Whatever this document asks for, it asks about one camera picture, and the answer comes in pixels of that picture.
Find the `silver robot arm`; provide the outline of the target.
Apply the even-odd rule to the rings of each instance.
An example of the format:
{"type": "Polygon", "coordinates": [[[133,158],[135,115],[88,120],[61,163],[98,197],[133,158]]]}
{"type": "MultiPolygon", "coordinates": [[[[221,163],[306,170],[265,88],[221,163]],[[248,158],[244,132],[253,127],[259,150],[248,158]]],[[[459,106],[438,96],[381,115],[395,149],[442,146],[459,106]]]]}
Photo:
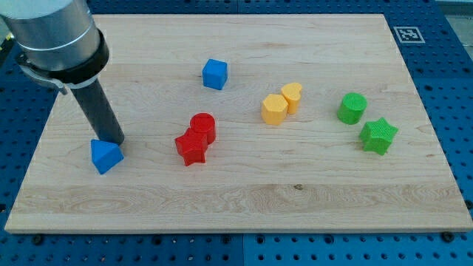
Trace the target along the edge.
{"type": "Polygon", "coordinates": [[[63,94],[83,89],[109,60],[84,0],[1,0],[1,19],[20,46],[18,65],[40,86],[63,94]]]}

